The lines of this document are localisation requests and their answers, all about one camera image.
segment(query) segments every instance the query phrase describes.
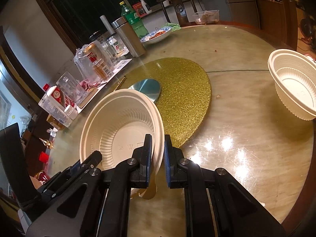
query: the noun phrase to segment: wooden chair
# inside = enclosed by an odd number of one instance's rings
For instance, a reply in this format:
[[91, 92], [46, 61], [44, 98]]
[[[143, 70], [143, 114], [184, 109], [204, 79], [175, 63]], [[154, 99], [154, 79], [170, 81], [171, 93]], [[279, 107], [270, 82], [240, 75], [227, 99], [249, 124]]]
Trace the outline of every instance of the wooden chair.
[[[162, 6], [162, 10], [163, 10], [163, 13], [165, 14], [165, 17], [167, 19], [167, 22], [170, 23], [170, 19], [169, 19], [169, 16], [167, 14], [167, 11], [165, 9], [165, 6], [163, 5], [163, 2], [166, 1], [166, 0], [159, 0], [158, 2], [161, 3], [161, 6]], [[179, 21], [179, 25], [187, 25], [189, 23], [189, 20], [188, 20], [188, 17], [186, 15], [186, 11], [185, 11], [185, 8], [184, 8], [184, 5], [183, 5], [183, 2], [182, 0], [171, 0], [172, 2], [172, 5], [174, 7], [174, 10], [176, 11], [176, 15], [177, 15], [177, 18], [178, 18], [178, 21]], [[193, 7], [193, 11], [194, 12], [197, 12], [197, 9], [196, 9], [196, 6], [195, 6], [195, 3], [193, 0], [190, 0], [191, 4], [192, 4], [192, 7]]]

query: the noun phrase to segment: table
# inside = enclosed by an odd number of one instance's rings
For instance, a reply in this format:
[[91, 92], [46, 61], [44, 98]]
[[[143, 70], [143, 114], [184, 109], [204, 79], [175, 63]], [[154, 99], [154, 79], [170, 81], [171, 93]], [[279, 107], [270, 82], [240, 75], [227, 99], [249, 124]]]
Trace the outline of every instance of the table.
[[[197, 26], [148, 46], [146, 55], [131, 61], [68, 129], [58, 132], [48, 174], [79, 159], [86, 118], [123, 75], [156, 59], [182, 57], [198, 63], [212, 85], [211, 105], [200, 127], [182, 146], [184, 156], [207, 169], [226, 168], [282, 222], [308, 175], [313, 123], [294, 116], [278, 98], [267, 59], [279, 47], [257, 32], [235, 26]], [[167, 188], [163, 163], [156, 183], [153, 199], [131, 200], [129, 236], [185, 236], [184, 193]]]

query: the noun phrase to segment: metal bolt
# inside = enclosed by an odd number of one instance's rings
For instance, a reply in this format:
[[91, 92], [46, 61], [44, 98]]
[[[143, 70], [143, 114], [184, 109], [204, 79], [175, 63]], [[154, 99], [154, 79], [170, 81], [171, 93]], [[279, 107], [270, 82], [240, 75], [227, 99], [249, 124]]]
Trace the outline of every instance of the metal bolt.
[[135, 159], [135, 158], [129, 158], [127, 160], [127, 164], [129, 164], [129, 165], [134, 165], [134, 164], [136, 164], [136, 162], [137, 162], [137, 159]]
[[182, 165], [187, 165], [187, 164], [189, 164], [190, 161], [188, 159], [184, 158], [184, 159], [180, 159], [179, 162]]
[[95, 175], [98, 175], [99, 173], [100, 173], [100, 169], [98, 169], [98, 168], [93, 168], [93, 169], [90, 169], [90, 175], [92, 175], [92, 176], [95, 176]]
[[219, 175], [226, 175], [227, 171], [226, 169], [219, 167], [215, 170], [216, 173], [218, 173]]

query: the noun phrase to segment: green plastic bottle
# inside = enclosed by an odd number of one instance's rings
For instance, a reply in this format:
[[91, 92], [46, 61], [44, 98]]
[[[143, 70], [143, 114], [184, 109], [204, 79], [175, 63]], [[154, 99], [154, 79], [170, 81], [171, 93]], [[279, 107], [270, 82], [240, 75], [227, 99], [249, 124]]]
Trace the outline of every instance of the green plastic bottle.
[[128, 22], [132, 25], [135, 33], [139, 38], [144, 37], [145, 35], [148, 35], [148, 30], [145, 28], [142, 20], [137, 15], [136, 11], [127, 6], [124, 2], [120, 2], [122, 6], [122, 13], [121, 16], [125, 16]]

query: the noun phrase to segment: gold glitter placemat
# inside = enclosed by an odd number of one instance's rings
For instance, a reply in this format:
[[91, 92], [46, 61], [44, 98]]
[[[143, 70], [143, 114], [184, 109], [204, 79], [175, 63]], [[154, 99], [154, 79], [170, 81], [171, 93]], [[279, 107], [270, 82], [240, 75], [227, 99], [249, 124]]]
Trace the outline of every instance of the gold glitter placemat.
[[202, 122], [211, 101], [211, 84], [206, 72], [195, 62], [183, 58], [151, 61], [126, 74], [119, 89], [153, 78], [160, 83], [156, 106], [165, 134], [180, 147]]

